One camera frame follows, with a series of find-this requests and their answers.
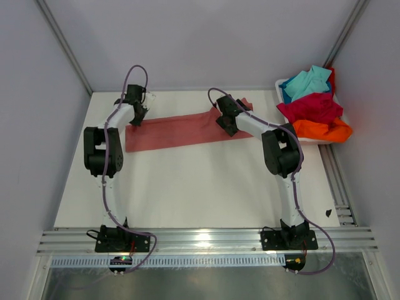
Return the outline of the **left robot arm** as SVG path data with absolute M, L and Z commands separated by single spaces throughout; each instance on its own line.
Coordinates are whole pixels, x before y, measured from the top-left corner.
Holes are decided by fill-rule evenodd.
M 121 133 L 128 125 L 140 125 L 149 111 L 145 87 L 127 86 L 127 91 L 116 100 L 110 115 L 99 125 L 86 127 L 83 132 L 84 167 L 96 178 L 101 190 L 103 217 L 93 236 L 97 253 L 148 253 L 150 236 L 129 228 L 127 213 L 119 195 L 119 173 L 124 164 Z

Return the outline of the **salmon pink t shirt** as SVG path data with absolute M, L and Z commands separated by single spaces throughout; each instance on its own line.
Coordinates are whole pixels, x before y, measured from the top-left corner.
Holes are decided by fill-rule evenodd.
M 216 122 L 220 115 L 212 107 L 202 113 L 144 120 L 140 126 L 128 125 L 125 151 L 135 153 L 251 137 L 244 131 L 230 136 Z

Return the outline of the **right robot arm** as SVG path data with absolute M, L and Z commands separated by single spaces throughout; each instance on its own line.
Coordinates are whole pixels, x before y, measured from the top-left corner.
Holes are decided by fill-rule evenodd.
M 281 197 L 279 241 L 285 249 L 301 249 L 309 223 L 299 192 L 303 152 L 294 128 L 289 123 L 277 125 L 257 117 L 242 101 L 231 96 L 220 97 L 214 106 L 221 112 L 216 122 L 231 137 L 243 131 L 261 141 L 265 165 L 275 176 Z

